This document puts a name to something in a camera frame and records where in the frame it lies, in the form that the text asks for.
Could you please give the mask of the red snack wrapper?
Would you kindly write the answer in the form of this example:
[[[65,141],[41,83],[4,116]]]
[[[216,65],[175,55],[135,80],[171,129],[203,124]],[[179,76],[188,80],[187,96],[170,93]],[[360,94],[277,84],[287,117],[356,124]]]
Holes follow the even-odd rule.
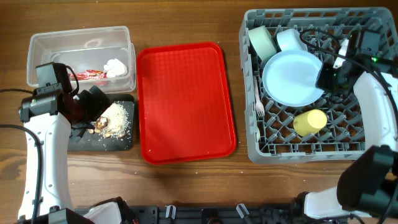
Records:
[[[83,72],[79,72],[75,74],[78,82],[81,83],[82,81],[91,81],[91,85],[97,86],[106,86],[107,81],[104,79],[106,78],[106,73],[101,70],[85,70]]]

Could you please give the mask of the small light blue bowl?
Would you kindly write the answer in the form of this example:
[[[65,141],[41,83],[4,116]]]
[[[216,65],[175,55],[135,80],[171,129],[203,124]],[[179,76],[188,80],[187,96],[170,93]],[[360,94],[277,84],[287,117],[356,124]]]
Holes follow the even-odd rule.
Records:
[[[307,45],[300,39],[300,33],[295,29],[287,29],[277,34],[277,43],[281,51],[286,50],[304,50],[307,51]]]

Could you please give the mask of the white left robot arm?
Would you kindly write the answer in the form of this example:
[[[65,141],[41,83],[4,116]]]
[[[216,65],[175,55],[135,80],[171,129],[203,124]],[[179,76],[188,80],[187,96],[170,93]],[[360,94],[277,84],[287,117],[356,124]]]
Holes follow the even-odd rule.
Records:
[[[22,100],[27,168],[18,223],[131,223],[134,215],[120,197],[93,205],[85,215],[74,211],[67,166],[72,124],[94,121],[112,101],[97,86],[73,94],[54,84]]]

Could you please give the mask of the white plastic spoon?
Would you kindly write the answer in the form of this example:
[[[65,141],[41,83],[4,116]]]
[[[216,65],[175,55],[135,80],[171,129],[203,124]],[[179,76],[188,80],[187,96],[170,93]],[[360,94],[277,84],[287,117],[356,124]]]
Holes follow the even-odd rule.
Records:
[[[261,138],[261,133],[258,127],[256,127],[256,142],[259,142]]]

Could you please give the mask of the large light blue plate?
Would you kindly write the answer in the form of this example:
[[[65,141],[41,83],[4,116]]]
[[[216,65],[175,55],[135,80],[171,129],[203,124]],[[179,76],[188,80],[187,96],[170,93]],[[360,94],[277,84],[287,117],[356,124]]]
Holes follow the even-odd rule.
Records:
[[[307,106],[324,91],[316,87],[320,59],[304,50],[287,50],[275,54],[266,63],[262,83],[276,102],[291,107]]]

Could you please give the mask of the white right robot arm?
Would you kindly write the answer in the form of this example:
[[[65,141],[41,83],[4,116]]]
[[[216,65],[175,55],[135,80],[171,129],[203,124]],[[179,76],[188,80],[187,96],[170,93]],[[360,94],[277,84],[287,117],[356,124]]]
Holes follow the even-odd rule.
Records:
[[[397,218],[397,64],[391,60],[357,58],[353,86],[362,114],[365,152],[340,176],[336,187],[305,194],[302,211],[314,220]]]

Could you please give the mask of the white napkin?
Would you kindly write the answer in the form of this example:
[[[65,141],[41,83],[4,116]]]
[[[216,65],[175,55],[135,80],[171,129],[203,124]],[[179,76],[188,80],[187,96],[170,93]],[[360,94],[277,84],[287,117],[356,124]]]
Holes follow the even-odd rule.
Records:
[[[110,59],[104,66],[103,72],[108,78],[115,78],[127,74],[127,66],[118,59]]]

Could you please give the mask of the mint green bowl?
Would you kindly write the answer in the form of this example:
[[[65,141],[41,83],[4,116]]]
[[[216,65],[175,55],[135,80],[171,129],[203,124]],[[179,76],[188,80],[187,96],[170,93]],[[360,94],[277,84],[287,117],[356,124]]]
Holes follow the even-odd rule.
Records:
[[[253,49],[263,62],[267,62],[277,53],[272,36],[264,26],[249,30],[248,36]]]

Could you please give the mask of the yellow plastic cup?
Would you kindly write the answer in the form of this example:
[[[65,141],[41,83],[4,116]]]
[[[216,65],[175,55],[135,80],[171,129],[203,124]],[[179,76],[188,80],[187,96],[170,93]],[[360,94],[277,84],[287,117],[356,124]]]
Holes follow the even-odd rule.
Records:
[[[296,116],[293,121],[293,127],[300,136],[306,136],[308,134],[316,134],[322,130],[327,121],[327,115],[323,111],[314,109]]]

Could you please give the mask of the white plastic fork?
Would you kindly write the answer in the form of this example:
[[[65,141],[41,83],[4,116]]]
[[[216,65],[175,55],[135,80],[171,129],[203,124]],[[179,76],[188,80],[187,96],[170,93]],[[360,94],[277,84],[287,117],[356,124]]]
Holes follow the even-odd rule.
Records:
[[[264,105],[261,102],[260,96],[259,96],[259,88],[257,85],[257,78],[253,76],[253,85],[254,85],[254,97],[255,97],[255,109],[258,117],[264,117],[265,116],[265,109]]]

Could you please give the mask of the rice and food scraps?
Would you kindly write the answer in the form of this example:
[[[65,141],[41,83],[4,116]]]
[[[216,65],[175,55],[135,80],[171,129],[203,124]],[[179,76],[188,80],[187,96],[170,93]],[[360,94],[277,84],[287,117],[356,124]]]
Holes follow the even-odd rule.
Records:
[[[104,138],[122,138],[127,134],[129,121],[128,112],[117,103],[113,103],[95,122],[94,129],[89,129],[90,134],[99,134]]]

